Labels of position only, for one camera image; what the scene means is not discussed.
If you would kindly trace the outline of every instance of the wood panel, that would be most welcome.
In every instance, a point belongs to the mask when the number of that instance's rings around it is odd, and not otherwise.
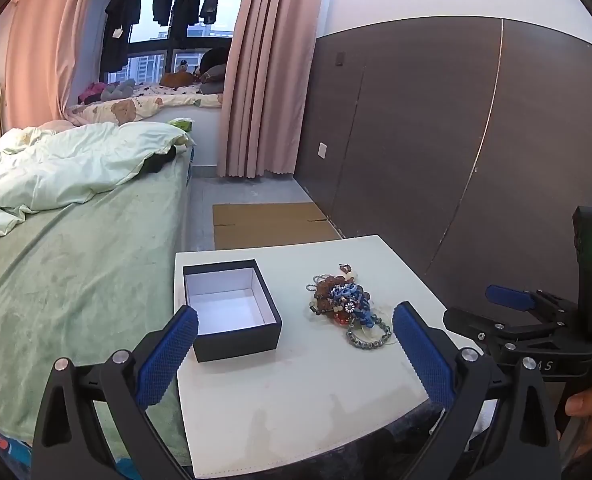
[[[495,18],[363,27],[375,38],[336,193],[346,236],[378,234],[419,276],[450,222],[489,113]]]
[[[504,29],[477,170],[424,280],[446,306],[519,323],[533,318],[486,303],[489,283],[578,295],[571,216],[592,206],[592,45],[527,23]]]
[[[295,179],[327,216],[331,215],[371,41],[362,28],[316,40]],[[327,145],[324,159],[318,156],[321,142]]]

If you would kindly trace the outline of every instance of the black box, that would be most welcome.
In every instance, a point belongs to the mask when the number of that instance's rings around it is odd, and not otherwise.
[[[185,300],[198,313],[198,362],[274,350],[282,320],[255,260],[183,267]]]

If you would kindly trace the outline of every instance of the metal screw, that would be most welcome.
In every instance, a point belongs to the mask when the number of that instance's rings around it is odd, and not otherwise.
[[[534,370],[534,368],[536,368],[536,362],[531,357],[523,357],[522,365],[527,368],[527,370]]]
[[[478,359],[478,352],[476,352],[473,348],[463,348],[460,351],[460,355],[462,355],[462,358],[465,361],[469,361],[470,363],[473,363]]]
[[[126,350],[118,350],[114,353],[114,355],[111,356],[111,360],[115,362],[115,364],[117,365],[122,365],[123,363],[126,363],[127,359],[129,359],[129,352],[127,352]]]
[[[54,368],[56,370],[58,370],[59,372],[61,372],[62,370],[64,370],[68,366],[69,366],[69,361],[64,357],[61,357],[60,359],[58,359],[58,361],[56,361],[54,363]]]

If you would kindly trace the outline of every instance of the blue gripper pad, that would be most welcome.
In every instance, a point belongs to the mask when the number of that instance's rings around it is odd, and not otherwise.
[[[485,291],[487,301],[497,305],[508,306],[514,310],[530,310],[534,308],[534,300],[528,292],[513,290],[504,286],[489,285]]]
[[[141,408],[160,402],[197,335],[198,314],[187,307],[140,368],[136,402]]]
[[[428,335],[429,330],[435,329],[429,328],[409,303],[401,303],[394,309],[392,325],[431,401],[450,409],[456,398],[454,371]]]

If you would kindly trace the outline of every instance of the floor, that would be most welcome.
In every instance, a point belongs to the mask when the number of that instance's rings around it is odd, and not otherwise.
[[[214,250],[214,204],[311,202],[292,176],[192,178],[189,195],[189,251]]]

